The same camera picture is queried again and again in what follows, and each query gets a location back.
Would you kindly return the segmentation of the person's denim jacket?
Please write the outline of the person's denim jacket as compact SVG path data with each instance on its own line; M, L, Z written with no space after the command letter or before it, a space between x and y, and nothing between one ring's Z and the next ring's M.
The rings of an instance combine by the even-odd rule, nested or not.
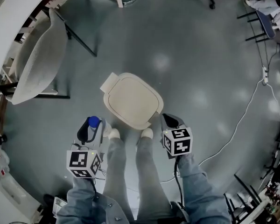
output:
M93 191L71 189L56 224L130 224L119 204Z

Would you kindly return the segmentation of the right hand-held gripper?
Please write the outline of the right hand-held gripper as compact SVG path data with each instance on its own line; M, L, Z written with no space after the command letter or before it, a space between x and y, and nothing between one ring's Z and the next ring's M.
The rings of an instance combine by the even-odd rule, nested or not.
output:
M161 144L166 150L168 158L173 159L180 155L190 154L192 152L191 128L181 126L185 124L183 120L168 113L162 113L160 121L162 130Z

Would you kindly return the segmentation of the clear bag of bottles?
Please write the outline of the clear bag of bottles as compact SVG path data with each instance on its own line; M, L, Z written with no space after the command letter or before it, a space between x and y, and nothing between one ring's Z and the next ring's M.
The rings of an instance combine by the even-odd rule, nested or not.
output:
M0 149L0 186L18 203L21 203L21 194L15 179L10 174L9 161L6 153Z

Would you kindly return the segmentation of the grey shell chair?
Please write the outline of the grey shell chair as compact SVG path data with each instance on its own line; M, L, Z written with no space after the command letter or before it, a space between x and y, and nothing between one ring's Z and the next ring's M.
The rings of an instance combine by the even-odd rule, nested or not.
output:
M55 9L39 19L16 55L9 75L17 82L7 99L17 105L40 95L56 77L68 42L64 21Z

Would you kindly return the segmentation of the cream pedal trash bin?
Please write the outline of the cream pedal trash bin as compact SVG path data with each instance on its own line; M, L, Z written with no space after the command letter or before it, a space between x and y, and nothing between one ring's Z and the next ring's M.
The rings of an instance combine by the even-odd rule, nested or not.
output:
M160 94L131 73L111 73L100 89L107 109L136 130L148 128L150 120L161 114L164 107Z

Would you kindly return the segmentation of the person's left white shoe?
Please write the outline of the person's left white shoe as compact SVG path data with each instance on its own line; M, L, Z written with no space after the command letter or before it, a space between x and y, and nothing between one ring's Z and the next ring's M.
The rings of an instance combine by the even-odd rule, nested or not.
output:
M109 135L108 135L108 138L110 140L111 139L120 139L120 133L119 133L118 129L112 128Z

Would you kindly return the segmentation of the person's right white shoe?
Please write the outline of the person's right white shoe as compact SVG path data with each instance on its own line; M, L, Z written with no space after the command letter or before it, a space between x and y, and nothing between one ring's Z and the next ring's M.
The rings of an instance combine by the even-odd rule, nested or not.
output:
M151 128L146 128L142 131L141 133L141 138L150 138L150 139L153 139L154 137L154 133L153 133L153 130Z

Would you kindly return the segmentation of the person's left leg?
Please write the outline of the person's left leg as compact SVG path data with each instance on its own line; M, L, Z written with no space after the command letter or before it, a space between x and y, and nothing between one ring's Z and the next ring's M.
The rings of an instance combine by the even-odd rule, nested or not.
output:
M132 223L134 217L127 199L125 168L126 146L120 138L111 138L107 153L107 170L103 194L115 200L127 220Z

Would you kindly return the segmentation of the blue-capped plastic bottle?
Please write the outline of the blue-capped plastic bottle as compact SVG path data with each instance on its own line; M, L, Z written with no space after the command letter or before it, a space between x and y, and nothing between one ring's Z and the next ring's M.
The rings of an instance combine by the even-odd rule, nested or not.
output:
M96 120L96 118L102 118L99 116L91 116L89 119L89 125L93 127L93 122ZM112 129L111 125L105 120L105 130L104 130L104 134L103 137L107 137Z

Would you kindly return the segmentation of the person's right leg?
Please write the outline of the person's right leg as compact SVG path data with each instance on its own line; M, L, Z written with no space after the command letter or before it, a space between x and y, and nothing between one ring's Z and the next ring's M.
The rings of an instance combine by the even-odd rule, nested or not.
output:
M137 144L136 167L139 176L139 224L157 224L158 219L174 216L170 201L161 186L153 160L153 141L142 137Z

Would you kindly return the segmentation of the person's left forearm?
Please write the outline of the person's left forearm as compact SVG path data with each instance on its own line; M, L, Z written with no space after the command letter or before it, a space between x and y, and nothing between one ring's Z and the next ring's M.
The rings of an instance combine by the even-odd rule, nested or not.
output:
M105 211L89 179L73 179L67 193L67 204L57 213L56 224L105 224Z

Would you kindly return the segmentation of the blue seat chair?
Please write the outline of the blue seat chair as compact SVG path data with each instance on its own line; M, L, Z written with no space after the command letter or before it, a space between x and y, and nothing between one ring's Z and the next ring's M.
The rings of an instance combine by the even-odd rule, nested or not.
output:
M237 19L248 17L250 15L256 15L257 18L248 20L248 23L251 23L253 21L258 21L262 28L262 34L254 35L250 38L247 38L245 41L255 40L256 43L260 43L260 42L272 40L275 37L275 31L272 28L271 20L265 14L256 10L256 11L249 12L244 15L238 16Z

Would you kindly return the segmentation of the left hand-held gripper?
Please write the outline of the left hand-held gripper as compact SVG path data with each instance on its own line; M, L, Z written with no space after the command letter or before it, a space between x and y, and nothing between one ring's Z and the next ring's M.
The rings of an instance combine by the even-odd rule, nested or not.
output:
M74 142L67 151L66 168L76 178L96 178L104 160L102 152L102 141L105 130L105 120L96 118L93 127L89 125L90 117L82 124L77 132L79 142ZM95 132L92 142L89 140L88 131Z

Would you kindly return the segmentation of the person's white shoe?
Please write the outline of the person's white shoe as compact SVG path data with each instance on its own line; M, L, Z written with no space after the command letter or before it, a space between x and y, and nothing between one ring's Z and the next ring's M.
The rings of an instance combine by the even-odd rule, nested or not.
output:
M142 131L141 133L141 138L150 138L150 139L153 139L154 137L154 133L153 133L153 130L151 128L146 128Z
M108 135L108 138L110 140L111 139L120 139L120 133L119 133L118 129L112 128L109 135Z

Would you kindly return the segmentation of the person's right forearm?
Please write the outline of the person's right forearm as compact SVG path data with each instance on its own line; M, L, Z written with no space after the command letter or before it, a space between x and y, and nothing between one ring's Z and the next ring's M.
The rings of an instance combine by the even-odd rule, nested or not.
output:
M187 224L231 224L225 197L209 182L193 154L182 155L178 168L189 216Z

